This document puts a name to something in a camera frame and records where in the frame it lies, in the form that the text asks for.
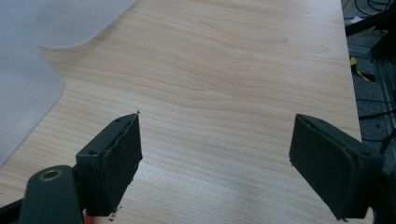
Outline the black metal stand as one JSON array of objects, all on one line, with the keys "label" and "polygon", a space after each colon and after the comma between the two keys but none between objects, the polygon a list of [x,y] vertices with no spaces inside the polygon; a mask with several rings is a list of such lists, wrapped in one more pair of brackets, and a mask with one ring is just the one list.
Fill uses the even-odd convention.
[{"label": "black metal stand", "polygon": [[367,19],[346,26],[346,35],[351,36],[374,28],[387,31],[371,48],[371,54],[376,60],[392,61],[396,58],[396,2],[389,9],[375,14]]}]

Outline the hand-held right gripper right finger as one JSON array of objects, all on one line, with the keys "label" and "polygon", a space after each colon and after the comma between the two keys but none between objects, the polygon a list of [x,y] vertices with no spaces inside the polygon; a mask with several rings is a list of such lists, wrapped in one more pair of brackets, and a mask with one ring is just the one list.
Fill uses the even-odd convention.
[{"label": "hand-held right gripper right finger", "polygon": [[338,219],[364,218],[384,157],[330,123],[295,116],[290,162]]}]

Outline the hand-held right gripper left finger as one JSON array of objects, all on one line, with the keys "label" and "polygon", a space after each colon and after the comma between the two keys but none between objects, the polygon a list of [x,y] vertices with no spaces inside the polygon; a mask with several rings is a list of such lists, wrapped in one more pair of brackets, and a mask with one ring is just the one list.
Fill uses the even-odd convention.
[{"label": "hand-held right gripper left finger", "polygon": [[88,184],[83,204],[90,216],[117,210],[142,159],[137,113],[111,121],[76,155],[78,177]]}]

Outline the translucent white plastic mat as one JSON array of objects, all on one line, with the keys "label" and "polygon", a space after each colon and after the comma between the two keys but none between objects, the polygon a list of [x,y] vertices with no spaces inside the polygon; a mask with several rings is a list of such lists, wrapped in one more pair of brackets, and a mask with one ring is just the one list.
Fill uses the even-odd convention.
[{"label": "translucent white plastic mat", "polygon": [[136,0],[0,0],[0,166],[57,102],[63,81],[39,49],[102,32]]}]

